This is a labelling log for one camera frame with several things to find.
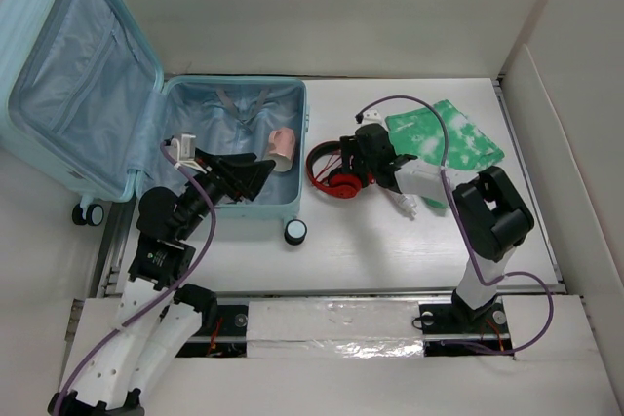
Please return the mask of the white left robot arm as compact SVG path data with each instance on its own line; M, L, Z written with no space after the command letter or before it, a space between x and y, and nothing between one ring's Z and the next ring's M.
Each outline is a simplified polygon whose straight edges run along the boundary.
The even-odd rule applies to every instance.
M107 334L82 358L48 406L52 415L142 415L147 398L193 334L211 332L215 294L188 282L206 254L187 244L205 219L215 226L222 197L253 200L275 164L253 153L212 155L161 151L187 180L176 195L165 187L139 202L140 236L128 283Z

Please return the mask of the red black headphones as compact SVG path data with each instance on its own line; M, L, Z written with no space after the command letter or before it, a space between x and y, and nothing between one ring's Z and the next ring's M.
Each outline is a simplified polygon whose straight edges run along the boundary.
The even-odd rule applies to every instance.
M315 173L314 166L323 157L329 159L326 165L318 173ZM341 172L338 140L325 141L312 148L306 157L305 169L311 185L334 198L353 199L366 188L361 186L356 176Z

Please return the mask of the pink white paper cup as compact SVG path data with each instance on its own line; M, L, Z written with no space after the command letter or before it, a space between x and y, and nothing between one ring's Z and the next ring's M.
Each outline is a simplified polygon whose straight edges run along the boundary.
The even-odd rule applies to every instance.
M295 148L293 129L281 127L269 134L264 159L275 163L273 171L287 172L292 168Z

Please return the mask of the light blue hard-shell suitcase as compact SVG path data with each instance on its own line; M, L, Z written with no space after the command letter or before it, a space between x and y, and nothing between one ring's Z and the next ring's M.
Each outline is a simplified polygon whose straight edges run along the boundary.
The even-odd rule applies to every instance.
M164 66L123 0L1 1L1 143L79 200L77 225L97 226L103 202L183 188L160 144L191 133L213 154L269 157L293 132L287 170L258 196L218 204L224 217L297 218L309 121L302 81L279 76L180 75Z

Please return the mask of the green white cloth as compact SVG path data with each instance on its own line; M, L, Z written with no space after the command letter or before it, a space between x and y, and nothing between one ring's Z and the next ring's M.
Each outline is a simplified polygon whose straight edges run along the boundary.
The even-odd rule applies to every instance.
M505 158L504 151L448 100L430 109L389 115L385 124L397 154L416 156L432 165L445 161L447 174L477 172Z

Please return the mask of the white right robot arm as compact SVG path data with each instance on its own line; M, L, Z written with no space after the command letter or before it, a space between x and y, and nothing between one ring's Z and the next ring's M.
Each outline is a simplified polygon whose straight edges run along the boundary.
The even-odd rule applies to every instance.
M507 173L498 166L477 172L446 170L413 155L400 155L388 131L377 123L343 136L339 146L350 172L369 176L394 193L448 204L469 253L451 296L450 319L462 331L477 328L495 301L496 283L511 255L534 227L533 215Z

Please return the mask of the pink blue spray bottle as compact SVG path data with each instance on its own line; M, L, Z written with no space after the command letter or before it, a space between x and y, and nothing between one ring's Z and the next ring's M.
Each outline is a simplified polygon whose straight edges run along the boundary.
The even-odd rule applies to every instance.
M394 202L396 207L409 219L415 219L417 217L417 202L411 195L405 195L402 193L396 193L393 191L388 192L389 197Z

